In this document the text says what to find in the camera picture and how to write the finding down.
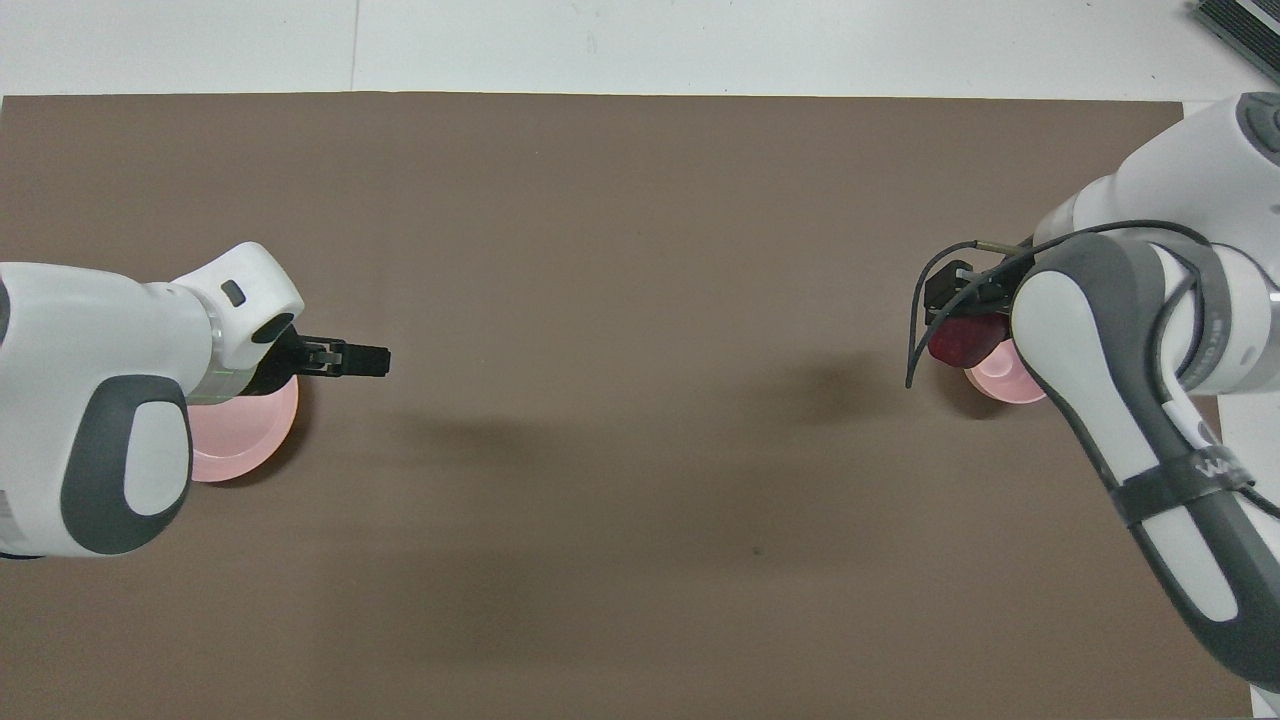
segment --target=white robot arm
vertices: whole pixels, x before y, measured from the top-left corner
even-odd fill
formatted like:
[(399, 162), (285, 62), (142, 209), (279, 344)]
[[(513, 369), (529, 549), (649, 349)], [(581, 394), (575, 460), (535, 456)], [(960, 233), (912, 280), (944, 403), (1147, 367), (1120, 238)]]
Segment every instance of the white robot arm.
[(0, 556), (119, 555), (159, 534), (191, 478), (188, 402), (387, 373), (385, 350), (352, 346), (372, 361), (344, 368), (340, 341), (300, 337), (302, 309), (252, 242), (170, 283), (0, 263)]
[(1280, 693), (1280, 510), (1188, 398), (1280, 388), (1280, 95), (1160, 135), (933, 323), (1001, 268), (1025, 273), (1019, 355), (1179, 614), (1219, 662)]

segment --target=red object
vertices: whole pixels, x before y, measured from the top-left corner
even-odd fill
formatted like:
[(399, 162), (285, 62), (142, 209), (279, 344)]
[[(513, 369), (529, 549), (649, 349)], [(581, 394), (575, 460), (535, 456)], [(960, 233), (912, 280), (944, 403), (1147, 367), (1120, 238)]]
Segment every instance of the red object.
[(973, 368), (1009, 337), (1009, 315), (947, 318), (929, 338), (929, 355), (952, 368)]

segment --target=black cable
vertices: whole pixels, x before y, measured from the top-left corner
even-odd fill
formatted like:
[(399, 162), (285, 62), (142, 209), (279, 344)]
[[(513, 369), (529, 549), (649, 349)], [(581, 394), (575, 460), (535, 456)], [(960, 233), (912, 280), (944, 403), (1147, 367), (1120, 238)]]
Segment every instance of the black cable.
[(1280, 520), (1280, 507), (1276, 507), (1274, 502), (1262, 497), (1262, 493), (1253, 489), (1252, 487), (1243, 487), (1238, 492), (1243, 495), (1249, 502), (1252, 502), (1254, 507)]
[[(920, 293), (924, 291), (924, 283), (925, 279), (929, 277), (929, 270), (932, 270), (934, 265), (946, 259), (947, 255), (951, 255), (952, 252), (959, 252), (960, 250), (969, 250), (973, 247), (978, 247), (977, 240), (970, 240), (968, 242), (957, 242), (955, 245), (951, 245), (950, 247), (938, 251), (937, 255), (931, 258), (929, 261), (924, 264), (924, 269), (920, 270), (920, 277), (915, 279), (915, 290), (911, 292), (911, 328), (906, 337), (908, 365), (910, 365), (911, 352), (915, 350), (915, 324), (919, 322), (920, 318)], [(906, 387), (911, 387), (911, 383), (908, 382)]]
[[(1085, 234), (1085, 233), (1111, 232), (1111, 231), (1129, 229), (1129, 228), (1149, 228), (1149, 229), (1170, 231), (1170, 232), (1175, 232), (1178, 234), (1189, 237), (1190, 240), (1193, 240), (1194, 242), (1198, 242), (1201, 245), (1206, 245), (1206, 246), (1210, 245), (1208, 238), (1206, 238), (1199, 232), (1197, 232), (1197, 231), (1194, 231), (1194, 229), (1192, 229), (1192, 228), (1189, 228), (1189, 227), (1187, 227), (1187, 225), (1184, 225), (1181, 223), (1171, 223), (1171, 222), (1167, 222), (1167, 220), (1121, 220), (1121, 222), (1117, 222), (1117, 223), (1103, 223), (1101, 225), (1093, 225), (1093, 227), (1078, 229), (1078, 231), (1074, 231), (1074, 232), (1069, 232), (1066, 234), (1055, 237), (1053, 240), (1050, 240), (1047, 242), (1042, 242), (1041, 245), (1030, 247), (1030, 249), (1028, 249), (1028, 250), (1025, 250), (1023, 252), (1019, 252), (1018, 255), (1012, 255), (1010, 258), (1006, 258), (1004, 261), (1001, 261), (995, 268), (987, 269), (983, 273), (980, 273), (969, 284), (966, 284), (965, 287), (963, 287), (960, 290), (960, 292), (955, 293), (951, 297), (951, 300), (947, 301), (946, 305), (943, 305), (941, 309), (938, 309), (938, 311), (934, 314), (933, 323), (929, 323), (928, 329), (924, 331), (924, 336), (920, 338), (919, 343), (916, 343), (911, 348), (911, 351), (909, 352), (909, 355), (908, 355), (908, 359), (906, 359), (906, 387), (911, 387), (911, 380), (915, 378), (915, 368), (920, 363), (920, 356), (924, 355), (924, 350), (929, 346), (929, 341), (933, 340), (933, 334), (942, 325), (942, 322), (946, 320), (948, 316), (951, 316), (951, 313), (956, 309), (957, 305), (960, 305), (961, 302), (964, 302), (965, 300), (968, 300), (969, 297), (972, 297), (975, 292), (978, 292), (978, 287), (979, 286), (982, 286), (983, 283), (986, 283), (987, 281), (989, 281), (993, 277), (997, 277), (1000, 274), (1004, 274), (1004, 273), (1009, 272), (1011, 269), (1011, 266), (1016, 265), (1018, 263), (1020, 263), (1023, 260), (1027, 260), (1027, 259), (1029, 259), (1029, 258), (1032, 258), (1034, 255), (1039, 255), (1041, 252), (1044, 252), (1046, 250), (1057, 247), (1059, 245), (1062, 245), (1064, 242), (1066, 242), (1068, 240), (1071, 240), (1073, 237), (1078, 237), (1078, 236), (1082, 236), (1082, 234)], [(914, 341), (915, 340), (915, 318), (918, 316), (916, 313), (915, 313), (915, 305), (914, 304), (911, 306), (911, 310), (913, 310), (913, 313), (911, 313), (913, 320), (911, 320), (910, 337)]]
[[(1151, 392), (1156, 396), (1156, 400), (1161, 405), (1172, 400), (1172, 395), (1169, 392), (1169, 386), (1165, 384), (1164, 368), (1160, 361), (1160, 346), (1161, 338), (1165, 334), (1165, 327), (1169, 324), (1169, 319), (1174, 315), (1174, 309), (1178, 302), (1187, 295), (1190, 288), (1199, 284), (1199, 272), (1196, 274), (1189, 274), (1183, 278), (1181, 282), (1174, 287), (1174, 291), (1169, 293), (1169, 299), (1160, 306), (1160, 313), (1156, 314), (1156, 320), (1151, 324), (1151, 334), (1147, 336), (1147, 377), (1151, 379)], [(1194, 343), (1192, 345), (1192, 351), (1196, 350)]]

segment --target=pink plate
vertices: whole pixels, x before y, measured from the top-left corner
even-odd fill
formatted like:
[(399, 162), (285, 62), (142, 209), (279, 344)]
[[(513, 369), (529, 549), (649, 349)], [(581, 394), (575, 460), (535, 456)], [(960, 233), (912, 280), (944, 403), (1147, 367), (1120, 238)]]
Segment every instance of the pink plate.
[(191, 479), (218, 483), (257, 468), (275, 452), (298, 411), (298, 378), (271, 395), (192, 405)]
[(964, 374), (973, 387), (1001, 402), (1025, 405), (1044, 397), (1044, 391), (1018, 357), (1018, 350), (1011, 340), (997, 345), (986, 360), (965, 370)]

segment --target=brown surface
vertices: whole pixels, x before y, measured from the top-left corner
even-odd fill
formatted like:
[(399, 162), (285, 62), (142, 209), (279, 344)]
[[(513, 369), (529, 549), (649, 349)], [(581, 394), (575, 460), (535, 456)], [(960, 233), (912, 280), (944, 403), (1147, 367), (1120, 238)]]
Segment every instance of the brown surface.
[(303, 332), (396, 355), (143, 551), (0, 566), (0, 714), (1244, 714), (1048, 404), (901, 388), (923, 260), (1178, 111), (5, 99), (5, 259), (259, 240)]

